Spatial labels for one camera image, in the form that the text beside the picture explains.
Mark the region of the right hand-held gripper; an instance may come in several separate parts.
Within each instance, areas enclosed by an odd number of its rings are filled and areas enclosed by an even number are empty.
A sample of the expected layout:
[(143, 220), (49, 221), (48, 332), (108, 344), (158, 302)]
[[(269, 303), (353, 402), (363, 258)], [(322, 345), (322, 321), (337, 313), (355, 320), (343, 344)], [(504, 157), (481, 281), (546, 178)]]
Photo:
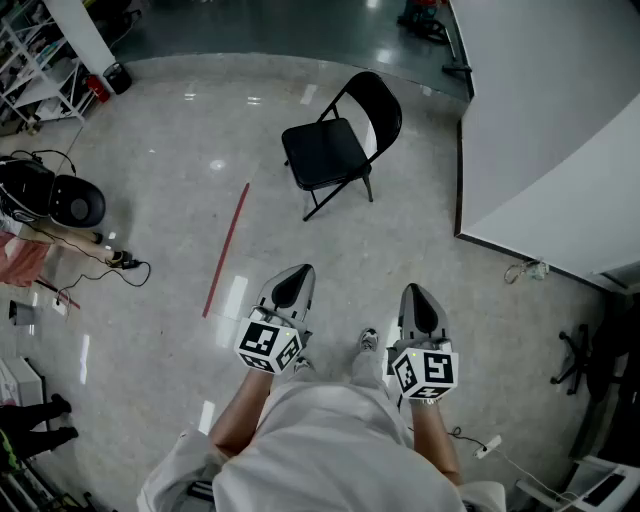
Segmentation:
[[(403, 399), (441, 399), (459, 383), (459, 354), (448, 339), (447, 315), (425, 288), (403, 291), (399, 326), (404, 340), (391, 346), (391, 375)], [(418, 340), (419, 337), (430, 339)]]

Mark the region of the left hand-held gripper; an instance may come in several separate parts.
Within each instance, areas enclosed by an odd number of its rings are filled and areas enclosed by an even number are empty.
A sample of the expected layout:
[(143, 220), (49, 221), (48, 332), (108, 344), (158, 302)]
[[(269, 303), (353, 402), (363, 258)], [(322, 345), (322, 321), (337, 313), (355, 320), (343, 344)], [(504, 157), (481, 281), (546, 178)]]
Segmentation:
[(314, 287), (315, 270), (310, 264), (289, 267), (264, 284), (258, 306), (241, 319), (234, 344), (245, 366), (282, 374), (295, 361), (312, 335), (299, 320), (310, 308)]

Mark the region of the black folding chair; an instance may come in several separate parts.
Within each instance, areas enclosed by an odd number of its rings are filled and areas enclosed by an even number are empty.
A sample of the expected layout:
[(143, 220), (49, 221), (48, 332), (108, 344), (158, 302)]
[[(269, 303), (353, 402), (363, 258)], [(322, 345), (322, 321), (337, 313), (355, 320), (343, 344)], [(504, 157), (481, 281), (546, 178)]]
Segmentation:
[[(367, 156), (349, 121), (340, 116), (337, 104), (350, 96), (366, 114), (375, 135), (376, 150)], [(304, 221), (310, 220), (349, 183), (364, 182), (369, 201), (373, 200), (370, 183), (372, 163), (397, 140), (402, 127), (399, 101), (383, 79), (372, 71), (353, 76), (322, 112), (317, 121), (289, 128), (282, 133), (286, 154), (296, 185), (314, 194), (332, 186), (323, 200), (315, 199), (314, 208)]]

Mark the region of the person's right forearm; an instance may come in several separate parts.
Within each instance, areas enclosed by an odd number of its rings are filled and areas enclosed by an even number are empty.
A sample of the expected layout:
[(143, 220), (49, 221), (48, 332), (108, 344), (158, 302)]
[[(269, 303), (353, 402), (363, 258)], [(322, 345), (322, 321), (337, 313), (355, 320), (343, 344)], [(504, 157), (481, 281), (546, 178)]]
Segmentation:
[(414, 450), (454, 485), (463, 484), (460, 465), (441, 412), (436, 404), (411, 402)]

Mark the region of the person's left forearm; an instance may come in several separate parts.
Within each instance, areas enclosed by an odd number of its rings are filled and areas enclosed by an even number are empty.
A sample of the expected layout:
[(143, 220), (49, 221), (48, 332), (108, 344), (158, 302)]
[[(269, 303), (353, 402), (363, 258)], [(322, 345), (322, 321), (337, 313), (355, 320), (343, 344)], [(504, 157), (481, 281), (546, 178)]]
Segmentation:
[(240, 454), (252, 441), (274, 376), (250, 369), (240, 388), (209, 432), (212, 444), (228, 457)]

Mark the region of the person's grey trousers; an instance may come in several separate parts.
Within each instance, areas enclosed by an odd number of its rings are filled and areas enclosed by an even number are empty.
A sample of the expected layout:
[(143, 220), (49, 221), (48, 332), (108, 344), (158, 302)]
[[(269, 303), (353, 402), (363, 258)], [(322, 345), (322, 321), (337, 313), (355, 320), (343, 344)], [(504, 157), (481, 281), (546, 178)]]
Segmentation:
[(279, 388), (284, 389), (286, 386), (294, 385), (341, 386), (358, 392), (373, 393), (383, 399), (389, 398), (388, 387), (382, 378), (381, 360), (373, 352), (360, 352), (356, 355), (351, 367), (351, 377), (347, 382), (327, 380), (314, 368), (314, 370), (294, 372)]

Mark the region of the red floor tape strip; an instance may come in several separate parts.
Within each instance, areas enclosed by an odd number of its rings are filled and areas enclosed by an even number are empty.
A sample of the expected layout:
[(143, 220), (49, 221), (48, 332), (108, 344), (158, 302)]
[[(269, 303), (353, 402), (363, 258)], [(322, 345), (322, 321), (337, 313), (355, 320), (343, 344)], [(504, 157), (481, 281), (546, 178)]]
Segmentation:
[(240, 214), (242, 212), (242, 208), (244, 206), (244, 203), (246, 201), (246, 197), (248, 195), (249, 189), (250, 189), (250, 183), (247, 182), (244, 185), (244, 187), (242, 189), (242, 192), (241, 192), (241, 195), (239, 197), (239, 200), (237, 202), (236, 208), (234, 210), (233, 217), (231, 219), (231, 223), (230, 223), (229, 228), (227, 230), (227, 234), (226, 234), (226, 237), (225, 237), (225, 240), (224, 240), (224, 244), (223, 244), (222, 250), (220, 252), (220, 256), (219, 256), (218, 262), (216, 264), (215, 272), (214, 272), (214, 275), (213, 275), (213, 278), (212, 278), (212, 281), (211, 281), (211, 285), (210, 285), (210, 288), (209, 288), (207, 299), (206, 299), (206, 302), (205, 302), (205, 305), (204, 305), (204, 308), (203, 308), (203, 312), (202, 312), (202, 318), (203, 319), (206, 319), (208, 317), (210, 311), (211, 311), (211, 306), (212, 306), (212, 302), (213, 302), (213, 299), (214, 299), (214, 296), (215, 296), (215, 292), (216, 292), (216, 289), (217, 289), (217, 286), (218, 286), (218, 283), (219, 283), (219, 279), (220, 279), (220, 276), (221, 276), (221, 273), (222, 273), (222, 270), (223, 270), (223, 267), (224, 267), (224, 263), (225, 263), (227, 254), (228, 254), (229, 248), (231, 246), (231, 242), (232, 242), (233, 235), (234, 235), (234, 232), (235, 232), (235, 229), (236, 229), (236, 225), (237, 225), (238, 219), (240, 217)]

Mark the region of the white power strip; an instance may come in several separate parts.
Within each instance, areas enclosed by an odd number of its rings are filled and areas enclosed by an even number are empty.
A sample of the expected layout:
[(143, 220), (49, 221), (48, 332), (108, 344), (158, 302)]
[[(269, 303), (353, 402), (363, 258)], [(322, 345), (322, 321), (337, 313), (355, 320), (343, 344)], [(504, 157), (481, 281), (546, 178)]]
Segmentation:
[(501, 443), (502, 443), (501, 436), (496, 435), (487, 443), (485, 444), (481, 443), (480, 446), (474, 451), (473, 456), (478, 460), (483, 459), (489, 453), (491, 453), (492, 451), (495, 451), (500, 446)]

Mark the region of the person's white shirt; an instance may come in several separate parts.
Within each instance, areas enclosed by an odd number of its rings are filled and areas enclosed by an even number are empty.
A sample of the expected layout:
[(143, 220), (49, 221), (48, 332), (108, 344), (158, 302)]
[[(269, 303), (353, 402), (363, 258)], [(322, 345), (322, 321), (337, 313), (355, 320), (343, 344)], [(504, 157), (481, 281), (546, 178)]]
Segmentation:
[(504, 487), (452, 483), (418, 454), (378, 390), (289, 382), (233, 457), (183, 432), (149, 475), (139, 512), (506, 512)]

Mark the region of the white desk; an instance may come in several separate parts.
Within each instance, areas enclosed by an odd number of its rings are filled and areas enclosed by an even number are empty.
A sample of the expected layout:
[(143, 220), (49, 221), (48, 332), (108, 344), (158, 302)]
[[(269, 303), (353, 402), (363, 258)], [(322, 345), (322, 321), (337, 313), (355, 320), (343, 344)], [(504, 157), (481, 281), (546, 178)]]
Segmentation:
[(551, 512), (640, 512), (640, 467), (595, 456), (577, 461), (565, 491), (544, 490), (524, 480), (516, 488)]

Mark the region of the black waste bin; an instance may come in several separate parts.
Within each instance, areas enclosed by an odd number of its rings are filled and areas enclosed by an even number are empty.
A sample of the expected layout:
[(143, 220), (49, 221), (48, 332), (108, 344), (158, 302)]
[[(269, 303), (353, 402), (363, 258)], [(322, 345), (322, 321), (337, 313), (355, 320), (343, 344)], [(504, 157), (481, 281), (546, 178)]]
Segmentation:
[(111, 86), (116, 95), (126, 92), (132, 85), (132, 78), (126, 68), (119, 62), (109, 66), (103, 73), (103, 77)]

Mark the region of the red fire extinguisher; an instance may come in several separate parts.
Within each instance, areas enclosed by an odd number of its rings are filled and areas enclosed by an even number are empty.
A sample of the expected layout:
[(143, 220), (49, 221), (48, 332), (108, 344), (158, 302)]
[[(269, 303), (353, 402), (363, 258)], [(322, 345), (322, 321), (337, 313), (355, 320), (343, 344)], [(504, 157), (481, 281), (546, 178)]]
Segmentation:
[(85, 83), (100, 103), (106, 103), (110, 99), (110, 93), (96, 75), (89, 75)]

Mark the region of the white box cabinet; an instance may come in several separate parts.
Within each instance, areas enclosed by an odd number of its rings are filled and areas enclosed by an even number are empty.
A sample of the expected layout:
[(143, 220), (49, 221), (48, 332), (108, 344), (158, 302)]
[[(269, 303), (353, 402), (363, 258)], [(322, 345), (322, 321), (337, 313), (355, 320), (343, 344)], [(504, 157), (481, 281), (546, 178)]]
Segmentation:
[(0, 405), (31, 406), (44, 401), (43, 379), (26, 358), (0, 358)]

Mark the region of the white metal shelf rack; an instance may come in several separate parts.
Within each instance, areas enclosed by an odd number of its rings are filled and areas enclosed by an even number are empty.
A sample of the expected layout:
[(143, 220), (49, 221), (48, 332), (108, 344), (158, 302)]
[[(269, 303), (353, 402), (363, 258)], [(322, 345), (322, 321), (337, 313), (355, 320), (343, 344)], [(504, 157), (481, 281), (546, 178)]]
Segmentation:
[(0, 0), (0, 136), (82, 121), (93, 100), (87, 76), (43, 0)]

